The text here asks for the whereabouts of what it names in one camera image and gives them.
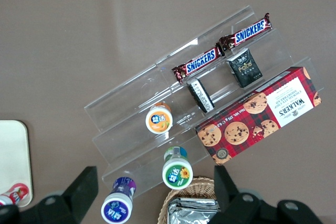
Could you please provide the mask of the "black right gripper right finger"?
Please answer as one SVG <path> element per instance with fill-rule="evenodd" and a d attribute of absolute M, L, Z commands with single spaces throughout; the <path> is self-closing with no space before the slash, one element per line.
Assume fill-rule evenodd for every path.
<path fill-rule="evenodd" d="M 214 167 L 220 212 L 210 223 L 322 223 L 306 204 L 285 199 L 273 207 L 252 193 L 239 192 L 224 166 Z"/>

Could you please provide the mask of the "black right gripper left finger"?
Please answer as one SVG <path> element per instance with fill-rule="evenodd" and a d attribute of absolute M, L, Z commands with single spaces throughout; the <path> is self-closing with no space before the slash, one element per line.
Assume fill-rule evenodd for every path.
<path fill-rule="evenodd" d="M 61 195 L 46 197 L 25 211 L 1 206 L 1 223 L 81 223 L 98 190 L 97 168 L 88 166 Z"/>

